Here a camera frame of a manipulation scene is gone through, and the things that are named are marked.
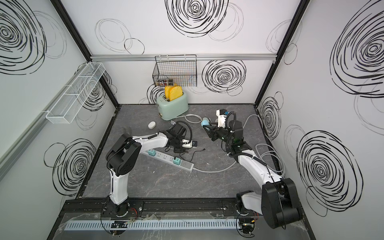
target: black corner post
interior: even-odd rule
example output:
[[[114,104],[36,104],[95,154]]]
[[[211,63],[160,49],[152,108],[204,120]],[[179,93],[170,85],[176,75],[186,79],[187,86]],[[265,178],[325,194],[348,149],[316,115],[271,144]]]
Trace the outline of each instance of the black corner post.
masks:
[[[67,10],[65,10],[65,8],[64,8],[61,0],[51,0],[51,3],[54,6],[54,8],[56,9],[56,12],[59,14],[61,20],[63,21],[63,23],[67,27],[68,31],[70,32],[73,40],[75,41],[75,43],[79,47],[85,60],[86,61],[92,61],[91,52],[88,50],[87,45],[85,44],[85,42],[81,38],[79,32],[77,31],[76,27],[74,26],[70,16],[67,13]],[[116,97],[113,95],[113,92],[112,92],[111,88],[109,87],[108,83],[106,82],[104,76],[101,76],[99,82],[100,82],[101,86],[103,87],[104,91],[106,92],[106,94],[108,95],[109,99],[111,100],[113,106],[115,106],[115,108],[118,108],[119,103],[118,103]]]
[[[285,51],[290,44],[291,38],[293,37],[297,26],[299,25],[302,16],[304,15],[304,12],[309,4],[310,0],[301,0],[299,3],[299,6],[296,9],[295,15],[292,18],[292,21],[288,27],[287,32],[285,33],[285,36],[283,38],[283,41],[281,42],[280,48],[277,51],[277,57],[276,61],[272,64],[271,68],[268,71],[268,74],[264,80],[263,86],[257,95],[256,101],[255,101],[255,107],[257,108],[262,101],[262,98],[265,94],[265,91],[267,90],[269,83],[271,82],[273,75],[276,72],[277,67],[280,64],[281,59],[283,58]]]

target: wall shelf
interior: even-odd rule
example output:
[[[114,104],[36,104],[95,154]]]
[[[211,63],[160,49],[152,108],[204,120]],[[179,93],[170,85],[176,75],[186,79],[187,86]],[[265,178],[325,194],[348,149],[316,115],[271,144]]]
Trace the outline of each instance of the wall shelf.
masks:
[[[71,123],[105,72],[102,63],[87,63],[45,116],[51,123]]]

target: power strip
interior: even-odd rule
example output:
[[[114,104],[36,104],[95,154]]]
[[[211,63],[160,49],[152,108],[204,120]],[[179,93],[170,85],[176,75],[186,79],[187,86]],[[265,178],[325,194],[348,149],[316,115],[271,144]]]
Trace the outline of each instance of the power strip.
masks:
[[[183,170],[187,170],[188,172],[192,172],[192,168],[194,166],[193,163],[187,162],[187,161],[184,161],[184,160],[181,160],[180,161],[180,165],[177,165],[176,163],[174,163],[174,156],[171,156],[171,155],[159,152],[159,151],[156,151],[155,156],[150,155],[148,153],[148,151],[142,152],[141,154],[144,154],[144,155],[146,155],[148,157],[151,157],[151,158],[160,160],[162,162],[168,163],[168,164],[170,164],[172,166],[181,168]]]

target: metal frame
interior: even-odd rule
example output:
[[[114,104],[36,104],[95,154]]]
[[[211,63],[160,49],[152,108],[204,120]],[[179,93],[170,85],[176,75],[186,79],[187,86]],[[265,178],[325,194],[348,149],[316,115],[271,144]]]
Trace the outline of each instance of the metal frame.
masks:
[[[106,198],[89,197],[86,199],[73,199],[65,201],[47,240],[52,240],[66,213],[100,213]],[[238,217],[253,219],[252,216],[239,216],[236,211],[236,198],[129,198],[132,207],[138,207],[138,217],[155,214],[161,218],[163,213],[169,212],[211,212],[213,217]]]
[[[93,157],[91,165],[88,168],[87,174],[85,175],[84,180],[83,180],[83,182],[82,182],[82,184],[81,184],[81,186],[79,188],[79,191],[77,192],[76,198],[82,198],[83,197],[85,188],[86,188],[86,186],[88,184],[89,179],[92,176],[93,170],[95,169],[97,162],[100,159],[101,152],[102,152],[102,150],[103,150],[103,148],[105,146],[105,143],[107,142],[108,136],[109,136],[109,134],[111,132],[113,124],[115,123],[115,121],[116,121],[116,119],[118,117],[120,109],[121,109],[121,105],[115,110],[111,120],[109,121],[107,130],[105,131],[105,133],[103,135],[103,138],[101,139],[101,142],[100,142],[99,147],[98,147],[98,149],[96,151],[96,154]]]
[[[259,92],[259,95],[255,102],[255,110],[257,112],[257,106],[261,102],[261,99],[282,59],[284,56],[285,50],[289,45],[289,41],[292,38],[302,15],[304,14],[304,11],[308,5],[310,0],[301,0],[300,4],[295,12],[295,15],[293,17],[293,20],[291,21],[291,24],[288,28],[288,31],[283,39],[283,42],[279,48],[279,51],[276,54],[199,54],[197,55],[197,60],[272,60],[274,63],[272,64],[267,77],[263,83],[263,86]],[[156,55],[94,55],[92,56],[88,48],[86,47],[85,42],[81,38],[79,32],[77,31],[76,27],[74,26],[72,20],[70,19],[68,13],[66,12],[63,4],[60,0],[51,0],[51,3],[55,7],[56,11],[58,12],[59,16],[61,17],[62,21],[66,25],[68,31],[72,35],[73,39],[75,40],[76,44],[78,45],[80,51],[83,53],[84,57],[87,59],[87,61],[154,61],[154,57]],[[98,161],[98,158],[100,157],[101,151],[105,145],[105,142],[108,138],[109,132],[112,128],[112,125],[116,119],[116,116],[119,112],[119,104],[113,95],[111,89],[109,88],[108,84],[106,83],[105,79],[100,79],[100,83],[103,86],[104,90],[108,94],[109,98],[111,99],[113,105],[115,106],[116,114],[111,119],[109,126],[107,128],[107,131],[105,132],[103,139],[100,143],[99,149],[95,155],[95,158],[93,159],[93,162],[90,166],[90,169],[88,170],[88,173],[86,175],[86,178],[78,192],[77,199],[73,200],[67,200],[50,232],[50,235],[48,236],[48,239],[53,239],[54,234],[56,232],[56,229],[61,223],[61,220],[64,217],[65,213],[68,212],[89,212],[89,213],[98,213],[101,211],[101,208],[104,205],[105,198],[81,198],[82,194],[84,193],[86,184],[92,175],[93,169]],[[274,164],[276,169],[279,168],[279,164],[277,159],[274,159]],[[226,199],[214,199],[214,198],[208,198],[208,199],[195,199],[195,198],[188,198],[188,199],[171,199],[171,198],[162,198],[162,199],[146,199],[146,198],[132,198],[129,199],[129,201],[136,202],[137,204],[143,204],[142,211],[140,211],[140,214],[143,212],[193,212],[193,211],[213,211],[213,212],[222,212],[223,216],[237,216],[236,212],[236,198],[226,198]],[[309,226],[309,223],[304,218],[304,223],[306,225],[306,228],[308,230],[308,233],[311,237],[311,239],[315,239],[313,232]]]
[[[162,55],[164,61],[213,61],[213,60],[276,60],[274,53],[246,53],[246,54],[195,54],[195,57],[182,55]],[[141,54],[141,55],[93,55],[91,59],[96,62],[108,61],[155,61],[159,54]]]
[[[75,75],[67,82],[66,85],[69,85],[81,71],[85,68],[83,65]],[[67,87],[63,86],[60,92],[48,103],[45,109],[51,109],[54,104],[61,98]],[[13,143],[13,145],[5,152],[0,158],[0,181],[8,173],[11,167],[15,162],[20,158],[24,153],[27,147],[35,139],[35,137],[40,133],[45,124],[48,123],[48,119],[45,117],[46,112],[40,112],[40,114],[33,120],[33,122],[28,126],[28,128],[20,135],[20,137]]]
[[[285,33],[285,36],[283,38],[283,41],[281,42],[281,45],[279,47],[279,50],[277,51],[277,58],[276,61],[272,64],[271,68],[268,71],[268,74],[264,80],[264,83],[260,89],[259,94],[257,95],[256,101],[255,101],[255,106],[258,107],[260,102],[263,99],[263,96],[269,86],[269,83],[271,82],[281,59],[283,58],[285,51],[290,44],[290,41],[296,31],[297,26],[299,25],[301,18],[304,15],[305,10],[307,9],[308,4],[310,3],[311,0],[301,0],[299,3],[299,6],[296,9],[295,15],[292,18],[292,21],[288,27],[287,32]]]

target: small white object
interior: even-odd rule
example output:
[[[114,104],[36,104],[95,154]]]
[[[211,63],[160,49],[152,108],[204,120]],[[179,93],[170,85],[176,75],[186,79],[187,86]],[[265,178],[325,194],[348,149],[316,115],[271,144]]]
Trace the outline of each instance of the small white object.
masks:
[[[154,121],[148,124],[149,129],[154,129],[156,127],[156,123]]]
[[[223,127],[225,128],[225,119],[226,119],[226,115],[220,115],[220,110],[217,110],[216,111],[216,116],[217,116],[217,123],[218,123],[218,127]]]

